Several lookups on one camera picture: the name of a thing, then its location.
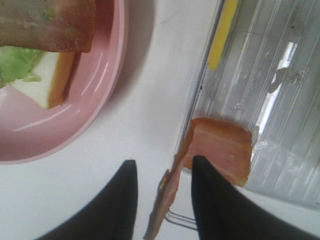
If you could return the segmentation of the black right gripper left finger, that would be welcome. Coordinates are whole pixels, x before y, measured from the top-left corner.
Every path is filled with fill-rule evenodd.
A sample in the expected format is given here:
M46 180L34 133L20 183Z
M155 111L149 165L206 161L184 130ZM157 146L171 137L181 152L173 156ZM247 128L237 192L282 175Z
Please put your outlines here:
M40 240L131 240L138 207L135 160L125 160L98 195Z

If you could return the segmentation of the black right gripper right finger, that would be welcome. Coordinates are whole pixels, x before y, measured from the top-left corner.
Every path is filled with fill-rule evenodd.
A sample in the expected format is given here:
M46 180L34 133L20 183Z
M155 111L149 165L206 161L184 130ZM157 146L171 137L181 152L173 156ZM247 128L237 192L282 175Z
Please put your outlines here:
M192 163L192 207L201 240L316 240L236 190L204 157Z

